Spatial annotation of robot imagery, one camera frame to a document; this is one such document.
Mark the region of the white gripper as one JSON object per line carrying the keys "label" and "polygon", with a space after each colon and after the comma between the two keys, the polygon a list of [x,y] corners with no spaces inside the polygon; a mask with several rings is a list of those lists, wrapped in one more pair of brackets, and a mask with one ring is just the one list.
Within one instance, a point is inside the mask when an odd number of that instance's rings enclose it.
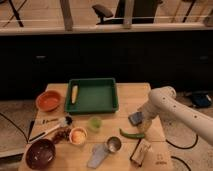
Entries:
{"label": "white gripper", "polygon": [[145,133],[150,128],[155,115],[142,112],[142,117],[142,123],[138,126],[138,130],[140,133]]}

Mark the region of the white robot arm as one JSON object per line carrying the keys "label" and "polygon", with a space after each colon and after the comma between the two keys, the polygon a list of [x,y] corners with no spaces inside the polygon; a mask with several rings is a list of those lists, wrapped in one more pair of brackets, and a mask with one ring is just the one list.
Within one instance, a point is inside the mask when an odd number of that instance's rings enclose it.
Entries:
{"label": "white robot arm", "polygon": [[154,88],[139,111],[148,120],[155,119],[162,111],[172,114],[213,146],[213,118],[181,104],[175,98],[176,91],[171,86]]}

